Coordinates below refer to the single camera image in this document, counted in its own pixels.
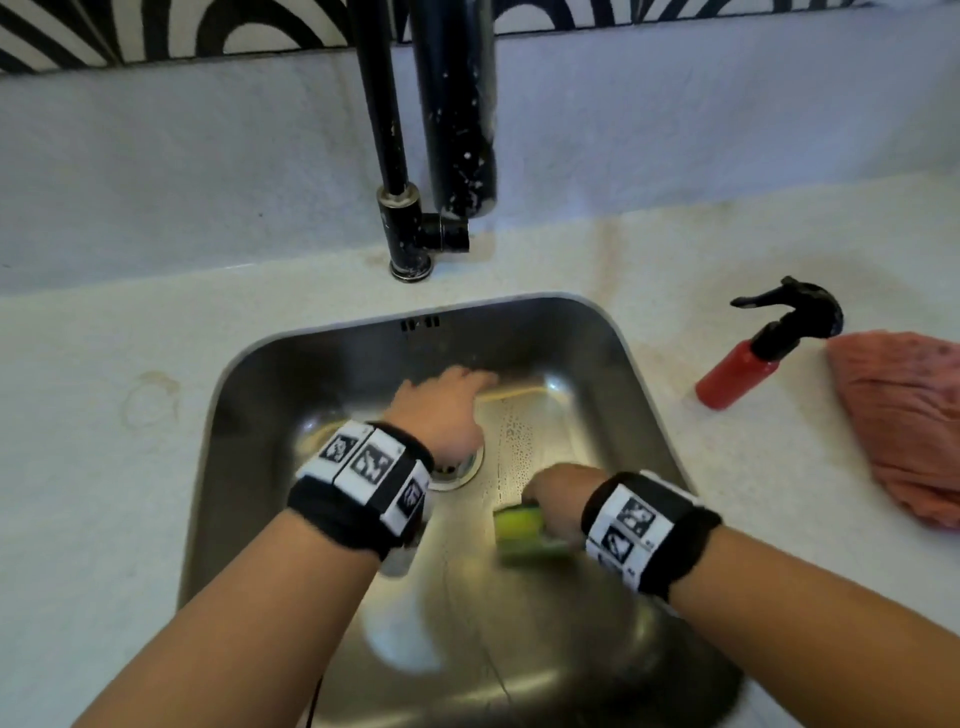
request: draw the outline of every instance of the white wall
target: white wall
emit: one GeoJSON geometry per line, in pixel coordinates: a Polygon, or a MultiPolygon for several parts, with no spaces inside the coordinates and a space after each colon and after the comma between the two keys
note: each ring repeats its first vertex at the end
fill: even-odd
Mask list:
{"type": "MultiPolygon", "coordinates": [[[[501,38],[482,225],[953,166],[958,40],[960,3],[501,38]]],[[[0,293],[373,240],[377,184],[349,51],[0,80],[0,293]]]]}

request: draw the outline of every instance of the black cable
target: black cable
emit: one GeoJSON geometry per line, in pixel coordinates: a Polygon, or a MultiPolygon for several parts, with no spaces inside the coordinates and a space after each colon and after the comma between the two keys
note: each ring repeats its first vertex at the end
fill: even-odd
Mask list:
{"type": "Polygon", "coordinates": [[[317,711],[317,700],[320,699],[320,685],[324,683],[324,677],[321,675],[320,680],[317,681],[317,687],[313,691],[313,699],[310,701],[310,710],[306,712],[306,722],[303,723],[303,728],[310,728],[313,725],[313,714],[317,711]]]}

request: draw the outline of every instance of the sink drain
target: sink drain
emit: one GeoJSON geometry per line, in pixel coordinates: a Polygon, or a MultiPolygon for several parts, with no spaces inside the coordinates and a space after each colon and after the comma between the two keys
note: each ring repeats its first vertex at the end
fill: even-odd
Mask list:
{"type": "Polygon", "coordinates": [[[447,468],[434,468],[430,474],[431,491],[453,491],[466,485],[480,470],[483,464],[483,446],[460,465],[447,468]]]}

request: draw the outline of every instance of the spray bottle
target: spray bottle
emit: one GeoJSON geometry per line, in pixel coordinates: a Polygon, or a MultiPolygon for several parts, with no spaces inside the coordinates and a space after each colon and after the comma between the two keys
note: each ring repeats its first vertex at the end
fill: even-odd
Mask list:
{"type": "Polygon", "coordinates": [[[789,305],[794,308],[752,339],[741,341],[697,382],[697,398],[710,409],[727,409],[780,366],[780,360],[805,336],[829,339],[843,330],[843,310],[828,291],[787,276],[780,288],[759,296],[733,299],[736,308],[789,305]]]}

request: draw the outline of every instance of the sink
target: sink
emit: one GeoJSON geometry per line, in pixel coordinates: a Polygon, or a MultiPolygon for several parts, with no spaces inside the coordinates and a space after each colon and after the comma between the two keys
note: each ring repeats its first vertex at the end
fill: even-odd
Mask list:
{"type": "Polygon", "coordinates": [[[240,355],[212,406],[181,603],[281,509],[340,422],[376,417],[403,379],[453,363],[500,373],[476,408],[486,446],[435,473],[419,545],[374,580],[314,724],[715,724],[742,674],[683,621],[585,555],[512,568],[494,556],[491,511],[553,463],[646,468],[687,487],[616,330],[569,298],[292,333],[240,355]]]}

